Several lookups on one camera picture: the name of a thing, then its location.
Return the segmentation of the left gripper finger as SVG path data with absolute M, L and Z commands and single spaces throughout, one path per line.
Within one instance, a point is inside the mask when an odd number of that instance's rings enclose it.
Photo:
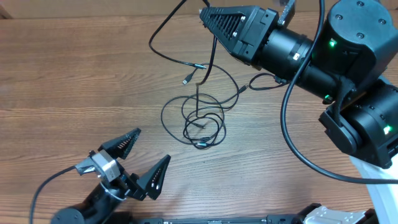
M 156 200 L 161 194 L 170 160 L 171 156 L 167 154 L 137 181 L 137 184 L 152 200 Z
M 98 151 L 106 151 L 113 159 L 126 159 L 140 133 L 141 130 L 139 128 L 133 129 L 122 136 L 102 143 Z

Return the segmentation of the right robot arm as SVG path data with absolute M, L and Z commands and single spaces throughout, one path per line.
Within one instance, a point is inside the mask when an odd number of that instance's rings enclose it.
M 313 205 L 290 222 L 396 223 L 397 87 L 383 73 L 397 54 L 397 29 L 379 1 L 338 1 L 329 11 L 323 1 L 319 6 L 313 39 L 288 28 L 294 1 L 282 13 L 259 6 L 205 7 L 200 19 L 232 57 L 287 85 L 280 125 L 293 154 L 321 175 L 366 185 L 374 205 L 356 213 Z M 326 135 L 350 157 L 359 177 L 323 169 L 295 147 L 286 122 L 295 86 L 323 100 L 319 120 Z

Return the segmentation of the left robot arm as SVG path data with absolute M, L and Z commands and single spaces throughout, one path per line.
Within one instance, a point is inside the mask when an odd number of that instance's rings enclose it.
M 146 197 L 156 200 L 161 194 L 166 170 L 171 160 L 166 155 L 145 174 L 129 174 L 118 162 L 126 159 L 137 141 L 139 128 L 106 141 L 97 152 L 73 168 L 80 174 L 94 172 L 99 184 L 82 203 L 59 210 L 52 223 L 106 223 L 119 205 L 127 198 L 143 201 Z

